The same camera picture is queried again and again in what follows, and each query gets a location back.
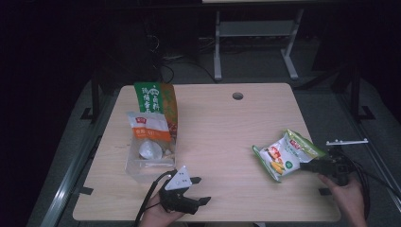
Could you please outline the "clear packet with orange label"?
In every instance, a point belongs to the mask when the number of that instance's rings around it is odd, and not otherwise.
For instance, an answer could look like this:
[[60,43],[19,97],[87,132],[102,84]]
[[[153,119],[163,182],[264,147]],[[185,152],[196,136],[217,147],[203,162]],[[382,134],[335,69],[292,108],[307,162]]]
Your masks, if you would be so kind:
[[176,141],[161,113],[127,112],[132,139],[125,170],[138,183],[150,183],[175,165]]

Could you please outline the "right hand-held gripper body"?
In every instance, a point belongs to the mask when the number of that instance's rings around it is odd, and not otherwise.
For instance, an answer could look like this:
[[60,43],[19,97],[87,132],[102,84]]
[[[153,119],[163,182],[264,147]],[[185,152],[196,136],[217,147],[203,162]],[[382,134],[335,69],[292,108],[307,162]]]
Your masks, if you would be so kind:
[[345,154],[342,147],[368,143],[369,140],[367,138],[361,140],[335,139],[334,141],[327,141],[326,145],[329,146],[328,154],[326,157],[318,160],[318,164],[320,165],[318,172],[322,175],[336,178],[337,184],[340,186],[348,184],[349,175],[353,172],[364,182],[365,177],[363,176],[360,164]]

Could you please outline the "person's right hand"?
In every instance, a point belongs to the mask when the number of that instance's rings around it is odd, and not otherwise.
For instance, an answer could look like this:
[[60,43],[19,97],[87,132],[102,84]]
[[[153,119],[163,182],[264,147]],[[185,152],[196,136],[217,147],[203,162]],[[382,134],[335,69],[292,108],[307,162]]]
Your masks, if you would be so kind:
[[345,215],[349,227],[368,227],[364,213],[361,183],[353,176],[347,185],[340,186],[322,174],[318,178],[329,188],[336,204]]

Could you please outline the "white and green corn snack packet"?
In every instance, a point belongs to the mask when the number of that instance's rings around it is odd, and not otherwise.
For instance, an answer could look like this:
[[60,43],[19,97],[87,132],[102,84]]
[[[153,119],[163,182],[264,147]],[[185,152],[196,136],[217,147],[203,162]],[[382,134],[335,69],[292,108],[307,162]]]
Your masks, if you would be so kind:
[[316,147],[300,133],[290,129],[285,130],[283,137],[273,144],[259,148],[252,146],[253,153],[258,157],[263,167],[278,183],[281,178],[308,164],[312,160],[322,158],[326,152]]

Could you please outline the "white metal stand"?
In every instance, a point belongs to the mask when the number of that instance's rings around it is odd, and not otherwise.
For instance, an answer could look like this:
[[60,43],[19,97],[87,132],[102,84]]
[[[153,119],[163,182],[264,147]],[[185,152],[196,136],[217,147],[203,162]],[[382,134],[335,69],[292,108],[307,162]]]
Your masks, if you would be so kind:
[[214,76],[216,80],[222,80],[220,60],[220,39],[230,37],[287,37],[288,44],[281,50],[281,56],[292,80],[299,78],[291,59],[291,51],[304,15],[304,10],[299,9],[293,20],[284,21],[221,21],[220,12],[216,13],[215,25],[215,51],[214,51]]

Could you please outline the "black metal stand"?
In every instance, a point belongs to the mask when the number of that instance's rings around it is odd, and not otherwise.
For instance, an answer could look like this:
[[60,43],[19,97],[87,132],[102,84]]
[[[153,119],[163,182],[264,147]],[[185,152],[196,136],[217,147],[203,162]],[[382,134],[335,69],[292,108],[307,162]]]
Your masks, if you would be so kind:
[[99,83],[96,78],[91,79],[91,98],[92,107],[86,108],[80,118],[94,123],[100,114]]
[[368,106],[359,105],[359,92],[360,92],[360,72],[356,65],[352,67],[351,74],[351,100],[350,112],[353,118],[360,122],[361,120],[373,120],[375,116]]

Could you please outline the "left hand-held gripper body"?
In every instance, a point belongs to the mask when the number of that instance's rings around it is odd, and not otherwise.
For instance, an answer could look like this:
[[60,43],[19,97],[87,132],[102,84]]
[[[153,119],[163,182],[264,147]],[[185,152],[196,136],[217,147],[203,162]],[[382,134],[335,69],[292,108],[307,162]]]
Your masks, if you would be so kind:
[[194,215],[198,201],[186,198],[183,194],[193,185],[186,166],[182,166],[159,190],[160,203],[167,212],[175,211]]

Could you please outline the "person's left hand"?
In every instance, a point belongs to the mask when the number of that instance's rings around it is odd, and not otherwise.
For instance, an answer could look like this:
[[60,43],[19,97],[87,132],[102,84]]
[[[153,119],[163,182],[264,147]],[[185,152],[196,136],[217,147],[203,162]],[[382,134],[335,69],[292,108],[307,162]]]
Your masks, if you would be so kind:
[[181,212],[168,213],[160,204],[160,196],[153,196],[147,205],[139,227],[168,227],[170,224],[184,216]]

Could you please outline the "yellow and green snack packet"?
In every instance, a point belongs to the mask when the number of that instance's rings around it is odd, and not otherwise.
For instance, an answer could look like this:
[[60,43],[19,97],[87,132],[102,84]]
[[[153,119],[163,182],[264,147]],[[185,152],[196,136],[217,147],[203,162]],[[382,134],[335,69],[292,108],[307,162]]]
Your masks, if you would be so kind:
[[178,108],[174,87],[167,83],[138,82],[134,84],[139,112],[153,114],[156,128],[148,130],[151,139],[171,142],[177,137]]

